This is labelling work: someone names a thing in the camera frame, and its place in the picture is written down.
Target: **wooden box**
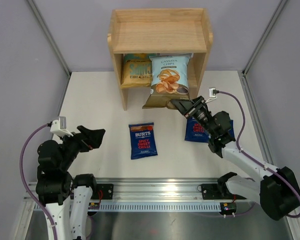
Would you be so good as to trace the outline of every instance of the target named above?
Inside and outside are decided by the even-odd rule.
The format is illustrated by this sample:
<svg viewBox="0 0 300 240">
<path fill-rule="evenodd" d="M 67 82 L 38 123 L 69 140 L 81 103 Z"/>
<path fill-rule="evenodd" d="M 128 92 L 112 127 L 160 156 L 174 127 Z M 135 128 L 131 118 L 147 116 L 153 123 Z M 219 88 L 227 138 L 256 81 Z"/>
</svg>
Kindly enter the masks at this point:
<svg viewBox="0 0 300 240">
<path fill-rule="evenodd" d="M 205 8 L 115 9 L 107 42 L 123 109 L 127 110 L 128 89 L 121 88 L 124 54 L 193 53 L 188 63 L 192 99 L 198 95 L 213 33 Z"/>
</svg>

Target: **white table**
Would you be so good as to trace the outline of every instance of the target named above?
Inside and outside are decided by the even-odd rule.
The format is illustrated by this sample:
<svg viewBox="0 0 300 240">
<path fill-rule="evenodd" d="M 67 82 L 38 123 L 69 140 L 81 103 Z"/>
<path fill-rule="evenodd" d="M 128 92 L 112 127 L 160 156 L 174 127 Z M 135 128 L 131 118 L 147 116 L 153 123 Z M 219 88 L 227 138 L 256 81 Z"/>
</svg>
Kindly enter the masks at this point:
<svg viewBox="0 0 300 240">
<path fill-rule="evenodd" d="M 246 114 L 241 145 L 261 159 L 238 73 L 206 71 L 199 91 L 205 99 L 209 98 L 209 87 L 239 98 Z M 72 73 L 60 113 L 67 119 L 67 129 L 77 132 L 76 127 L 83 125 L 88 129 L 106 130 L 99 149 L 78 155 L 69 169 L 72 176 L 91 173 L 96 178 L 218 178 L 230 171 L 247 176 L 232 163 L 211 153 L 207 143 L 184 141 L 186 119 L 178 111 L 142 109 L 149 94 L 149 88 L 129 89 L 128 109 L 124 111 L 114 72 Z M 232 98 L 219 94 L 208 107 L 212 114 L 221 110 L 228 112 L 238 135 L 242 115 Z M 158 156 L 131 160 L 128 124 L 147 122 L 154 122 Z"/>
</svg>

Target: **gray floor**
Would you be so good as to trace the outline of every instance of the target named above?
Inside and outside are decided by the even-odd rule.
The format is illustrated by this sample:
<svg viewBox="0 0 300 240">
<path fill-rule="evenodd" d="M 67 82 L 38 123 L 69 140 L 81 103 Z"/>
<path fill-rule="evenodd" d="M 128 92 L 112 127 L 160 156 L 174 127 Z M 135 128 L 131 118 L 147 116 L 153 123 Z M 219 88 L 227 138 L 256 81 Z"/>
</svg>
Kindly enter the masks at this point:
<svg viewBox="0 0 300 240">
<path fill-rule="evenodd" d="M 90 240 L 292 240 L 285 220 L 274 221 L 259 206 L 245 216 L 223 219 L 218 213 L 99 212 Z M 42 211 L 33 212 L 26 240 L 47 240 Z"/>
</svg>

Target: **perforated metal strip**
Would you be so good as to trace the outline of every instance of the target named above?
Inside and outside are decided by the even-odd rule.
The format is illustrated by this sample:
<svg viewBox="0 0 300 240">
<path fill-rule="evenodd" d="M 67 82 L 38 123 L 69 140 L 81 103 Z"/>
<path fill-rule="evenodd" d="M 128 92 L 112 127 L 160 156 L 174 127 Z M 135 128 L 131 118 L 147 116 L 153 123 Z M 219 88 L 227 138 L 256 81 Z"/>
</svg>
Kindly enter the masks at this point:
<svg viewBox="0 0 300 240">
<path fill-rule="evenodd" d="M 36 204 L 35 211 L 41 211 Z M 218 202 L 102 202 L 89 212 L 220 212 Z"/>
</svg>

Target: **dark blue chip bag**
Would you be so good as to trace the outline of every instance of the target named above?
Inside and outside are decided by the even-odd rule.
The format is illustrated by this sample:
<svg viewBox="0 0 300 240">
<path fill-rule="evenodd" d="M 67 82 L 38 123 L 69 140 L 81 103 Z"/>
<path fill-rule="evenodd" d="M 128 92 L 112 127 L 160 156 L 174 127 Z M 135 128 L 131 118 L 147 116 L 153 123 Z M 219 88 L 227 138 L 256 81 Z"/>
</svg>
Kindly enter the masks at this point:
<svg viewBox="0 0 300 240">
<path fill-rule="evenodd" d="M 229 134 L 235 137 L 234 132 L 234 121 L 230 120 L 232 128 L 229 130 Z M 204 131 L 204 128 L 195 120 L 194 117 L 190 117 L 186 121 L 185 129 L 185 141 L 198 142 L 198 143 L 208 143 L 209 134 Z"/>
<path fill-rule="evenodd" d="M 131 159 L 157 156 L 154 123 L 129 124 L 131 140 Z"/>
</svg>

